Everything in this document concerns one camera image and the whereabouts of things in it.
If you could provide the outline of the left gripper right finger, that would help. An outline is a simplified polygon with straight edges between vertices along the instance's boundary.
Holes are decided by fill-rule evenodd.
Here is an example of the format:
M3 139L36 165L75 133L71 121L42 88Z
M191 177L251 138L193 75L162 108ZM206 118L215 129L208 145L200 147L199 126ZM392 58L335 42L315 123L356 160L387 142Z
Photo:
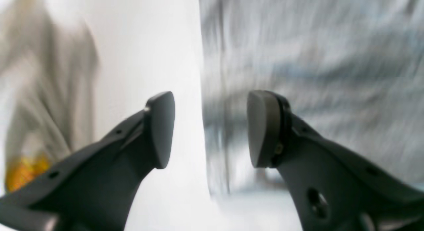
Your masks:
M250 91L247 116L251 163L279 172L304 231L423 230L423 191L321 136L282 95Z

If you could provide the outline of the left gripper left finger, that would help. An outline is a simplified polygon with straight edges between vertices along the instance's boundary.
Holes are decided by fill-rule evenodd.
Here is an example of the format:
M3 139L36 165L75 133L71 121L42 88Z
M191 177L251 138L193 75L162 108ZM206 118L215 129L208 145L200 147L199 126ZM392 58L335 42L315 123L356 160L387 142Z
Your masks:
M174 94L151 97L100 141L1 198L1 224L18 231L123 231L142 180L167 167Z

